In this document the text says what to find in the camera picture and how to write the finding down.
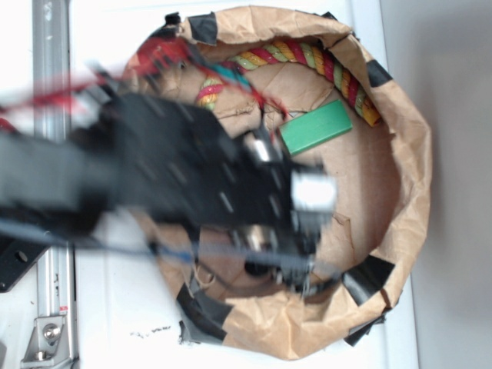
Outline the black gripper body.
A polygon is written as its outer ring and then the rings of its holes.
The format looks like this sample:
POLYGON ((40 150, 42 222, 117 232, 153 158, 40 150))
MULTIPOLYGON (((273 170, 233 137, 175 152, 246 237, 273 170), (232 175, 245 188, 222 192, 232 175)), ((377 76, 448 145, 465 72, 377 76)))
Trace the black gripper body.
POLYGON ((238 151, 226 164, 226 228, 235 255, 253 278, 313 294, 317 247, 337 201, 335 179, 322 165, 294 161, 263 128, 232 142, 238 151))

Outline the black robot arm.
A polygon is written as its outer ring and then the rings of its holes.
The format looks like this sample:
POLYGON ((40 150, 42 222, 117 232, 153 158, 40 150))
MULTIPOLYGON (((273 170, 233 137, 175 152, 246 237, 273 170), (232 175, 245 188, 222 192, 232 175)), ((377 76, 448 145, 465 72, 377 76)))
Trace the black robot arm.
POLYGON ((129 93, 62 142, 1 136, 1 207, 28 215, 7 234, 54 244, 88 234, 116 208, 192 232, 218 228, 234 254, 310 294, 337 188, 320 165, 293 161, 264 126, 231 137, 210 111, 129 93))

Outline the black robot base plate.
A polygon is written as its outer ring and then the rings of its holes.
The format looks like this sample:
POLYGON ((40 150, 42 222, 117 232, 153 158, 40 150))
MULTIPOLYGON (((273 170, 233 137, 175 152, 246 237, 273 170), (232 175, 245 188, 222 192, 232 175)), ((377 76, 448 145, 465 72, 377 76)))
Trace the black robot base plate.
POLYGON ((9 292, 45 253, 47 246, 1 236, 1 293, 9 292))

